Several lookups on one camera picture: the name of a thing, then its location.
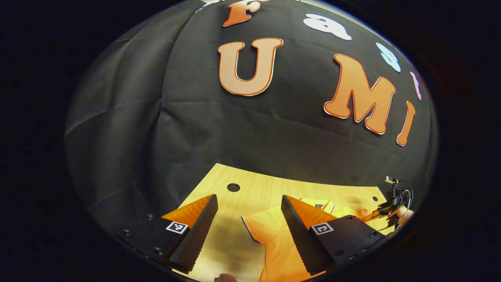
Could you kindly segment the orange T-shirt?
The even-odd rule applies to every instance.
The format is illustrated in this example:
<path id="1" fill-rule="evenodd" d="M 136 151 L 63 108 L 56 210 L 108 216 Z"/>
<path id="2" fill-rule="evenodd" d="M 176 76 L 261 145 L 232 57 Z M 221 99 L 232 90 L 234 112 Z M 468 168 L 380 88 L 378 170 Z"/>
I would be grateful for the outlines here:
<path id="1" fill-rule="evenodd" d="M 354 215 L 361 220 L 364 217 L 362 211 L 335 205 L 330 199 L 302 197 L 299 200 L 335 216 Z M 265 245 L 261 282 L 302 282 L 326 273 L 310 275 L 306 271 L 281 212 L 281 203 L 277 207 L 243 216 L 243 223 L 252 239 Z"/>

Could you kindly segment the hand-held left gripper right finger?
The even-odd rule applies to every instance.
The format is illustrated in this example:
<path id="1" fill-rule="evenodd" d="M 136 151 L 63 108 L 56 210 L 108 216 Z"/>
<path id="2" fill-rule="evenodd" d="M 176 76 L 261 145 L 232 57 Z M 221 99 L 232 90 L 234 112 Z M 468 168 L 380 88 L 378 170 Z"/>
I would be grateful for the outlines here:
<path id="1" fill-rule="evenodd" d="M 374 251 L 392 229 L 385 216 L 381 225 L 371 226 L 368 220 L 335 216 L 289 195 L 282 196 L 281 212 L 310 275 L 353 265 Z"/>

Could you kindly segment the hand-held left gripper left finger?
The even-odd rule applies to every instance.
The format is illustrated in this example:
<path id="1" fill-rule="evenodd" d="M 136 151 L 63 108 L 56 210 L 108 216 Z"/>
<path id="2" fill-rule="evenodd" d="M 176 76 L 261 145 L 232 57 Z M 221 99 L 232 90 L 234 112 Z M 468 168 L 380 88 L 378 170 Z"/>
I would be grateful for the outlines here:
<path id="1" fill-rule="evenodd" d="M 117 237 L 156 264 L 188 274 L 217 212 L 218 197 L 210 194 L 164 216 L 132 220 L 117 229 Z"/>

